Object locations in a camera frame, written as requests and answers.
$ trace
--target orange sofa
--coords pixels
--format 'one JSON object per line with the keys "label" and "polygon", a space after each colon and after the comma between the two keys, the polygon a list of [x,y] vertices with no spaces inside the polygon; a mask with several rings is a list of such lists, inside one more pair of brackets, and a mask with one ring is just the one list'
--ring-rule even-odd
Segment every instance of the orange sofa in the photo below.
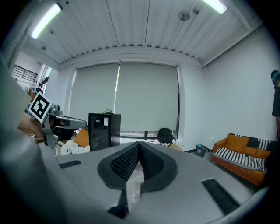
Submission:
{"label": "orange sofa", "polygon": [[[218,149],[224,147],[226,142],[227,142],[227,138],[216,142],[214,145],[212,154],[215,153]],[[248,180],[249,182],[251,182],[257,186],[260,186],[265,178],[262,171],[243,169],[230,162],[219,159],[213,155],[211,156],[211,161],[214,161],[214,162],[220,164],[221,166],[225,167],[226,169],[234,172],[238,176],[241,176],[242,178]]]}

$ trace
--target orange cushion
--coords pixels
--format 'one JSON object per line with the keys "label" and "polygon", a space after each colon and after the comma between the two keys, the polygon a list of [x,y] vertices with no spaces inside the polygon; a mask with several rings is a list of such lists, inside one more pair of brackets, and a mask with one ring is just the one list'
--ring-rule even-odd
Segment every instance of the orange cushion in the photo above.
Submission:
{"label": "orange cushion", "polygon": [[255,157],[261,158],[261,159],[266,159],[266,158],[268,158],[269,155],[270,155],[270,151],[266,151],[266,150],[257,148]]}
{"label": "orange cushion", "polygon": [[249,138],[235,135],[228,135],[225,147],[238,153],[244,154],[245,147],[249,142]]}
{"label": "orange cushion", "polygon": [[76,138],[74,139],[74,142],[82,146],[83,148],[88,146],[89,145],[88,131],[82,128],[77,134]]}
{"label": "orange cushion", "polygon": [[257,153],[257,148],[248,147],[248,146],[245,147],[244,154],[256,157],[256,153]]}

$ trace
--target cable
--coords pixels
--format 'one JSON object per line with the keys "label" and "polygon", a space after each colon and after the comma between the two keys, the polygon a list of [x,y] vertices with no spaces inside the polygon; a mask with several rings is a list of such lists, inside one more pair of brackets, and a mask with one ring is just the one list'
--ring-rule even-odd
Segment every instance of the cable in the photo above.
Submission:
{"label": "cable", "polygon": [[57,148],[56,148],[56,147],[55,147],[55,149],[56,149],[56,155],[55,155],[55,156],[57,156],[58,151],[57,151]]}

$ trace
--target mini fridge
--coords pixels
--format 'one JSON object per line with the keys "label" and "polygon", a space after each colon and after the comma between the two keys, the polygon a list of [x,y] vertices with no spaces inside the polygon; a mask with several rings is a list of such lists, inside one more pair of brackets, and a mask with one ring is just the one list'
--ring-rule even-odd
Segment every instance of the mini fridge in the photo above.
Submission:
{"label": "mini fridge", "polygon": [[120,114],[88,114],[88,135],[91,151],[120,145]]}

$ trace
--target striped blanket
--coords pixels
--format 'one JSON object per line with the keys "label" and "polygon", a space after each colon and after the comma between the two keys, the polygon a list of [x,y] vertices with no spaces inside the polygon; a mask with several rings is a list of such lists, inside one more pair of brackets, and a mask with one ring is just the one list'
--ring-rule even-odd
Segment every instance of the striped blanket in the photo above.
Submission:
{"label": "striped blanket", "polygon": [[236,166],[242,167],[248,170],[260,170],[263,174],[266,174],[266,160],[261,158],[255,158],[250,155],[234,152],[228,148],[218,149],[213,156],[230,162]]}

